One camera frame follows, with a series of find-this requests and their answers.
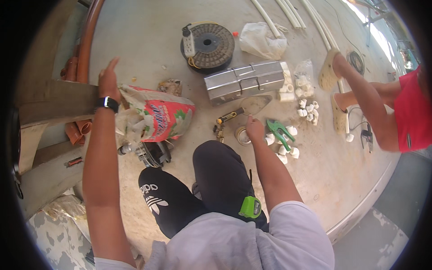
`watch strap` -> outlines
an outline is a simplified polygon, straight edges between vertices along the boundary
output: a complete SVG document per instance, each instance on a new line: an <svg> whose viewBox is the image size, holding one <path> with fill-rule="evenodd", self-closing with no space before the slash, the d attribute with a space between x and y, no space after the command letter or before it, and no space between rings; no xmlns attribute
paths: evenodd
<svg viewBox="0 0 432 270"><path fill-rule="evenodd" d="M114 99L106 96L104 98L99 98L96 102L96 109L99 107L110 108L114 113L118 113L118 103Z"/></svg>

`plastic bag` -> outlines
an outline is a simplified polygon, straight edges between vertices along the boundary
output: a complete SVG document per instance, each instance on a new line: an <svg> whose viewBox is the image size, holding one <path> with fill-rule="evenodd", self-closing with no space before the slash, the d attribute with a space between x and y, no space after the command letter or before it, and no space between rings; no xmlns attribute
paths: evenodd
<svg viewBox="0 0 432 270"><path fill-rule="evenodd" d="M59 216L73 219L87 219L86 207L75 195L62 195L42 209L54 221Z"/></svg>
<svg viewBox="0 0 432 270"><path fill-rule="evenodd" d="M187 98L125 84L119 90L130 109L118 114L116 127L130 142L177 139L191 123L195 105Z"/></svg>
<svg viewBox="0 0 432 270"><path fill-rule="evenodd" d="M241 50L265 59L279 60L286 50L283 32L288 29L276 23L275 26L281 34L280 38L274 36L265 22L245 24L240 34Z"/></svg>
<svg viewBox="0 0 432 270"><path fill-rule="evenodd" d="M310 98L315 96L315 89L311 79L314 77L312 61L307 59L300 62L294 70L295 96L297 98Z"/></svg>

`foot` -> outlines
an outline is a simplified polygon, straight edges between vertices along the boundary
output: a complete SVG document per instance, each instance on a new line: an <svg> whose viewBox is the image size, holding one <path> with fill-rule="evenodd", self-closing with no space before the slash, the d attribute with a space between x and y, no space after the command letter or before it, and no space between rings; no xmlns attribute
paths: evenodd
<svg viewBox="0 0 432 270"><path fill-rule="evenodd" d="M338 53L333 58L333 71L334 74L340 79L342 78L341 70L343 70L344 64L347 63L345 57L341 53Z"/></svg>
<svg viewBox="0 0 432 270"><path fill-rule="evenodd" d="M341 93L335 93L334 94L334 100L336 101L337 106L341 111L346 111L347 106L343 103L343 96Z"/></svg>

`yellow cable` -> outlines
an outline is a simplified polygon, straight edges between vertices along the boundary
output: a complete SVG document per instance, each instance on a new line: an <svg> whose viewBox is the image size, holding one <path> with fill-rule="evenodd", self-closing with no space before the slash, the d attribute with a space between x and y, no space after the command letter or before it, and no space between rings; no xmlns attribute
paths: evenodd
<svg viewBox="0 0 432 270"><path fill-rule="evenodd" d="M188 58L187 63L188 63L190 66L193 66L193 67L196 67L196 68L199 68L199 69L200 69L200 67L197 67L197 66L195 65L195 61L194 61L194 59L193 59L191 56Z"/></svg>
<svg viewBox="0 0 432 270"><path fill-rule="evenodd" d="M210 23L214 23L214 24L217 24L217 25L219 25L217 22L212 22L212 21L201 21L201 22L193 22L193 23L191 23L191 24L195 24L195 23L203 23L203 22L210 22Z"/></svg>

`trowel handle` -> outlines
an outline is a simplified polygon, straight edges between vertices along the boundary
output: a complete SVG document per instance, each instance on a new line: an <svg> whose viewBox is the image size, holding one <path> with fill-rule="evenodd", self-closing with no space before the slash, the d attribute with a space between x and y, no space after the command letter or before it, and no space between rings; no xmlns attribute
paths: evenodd
<svg viewBox="0 0 432 270"><path fill-rule="evenodd" d="M239 108L235 111L232 111L230 113L227 113L227 114L219 117L218 119L216 119L216 123L221 125L222 123L228 121L229 119L232 119L232 118L236 117L237 115L242 114L244 112L245 112L245 110L243 108Z"/></svg>

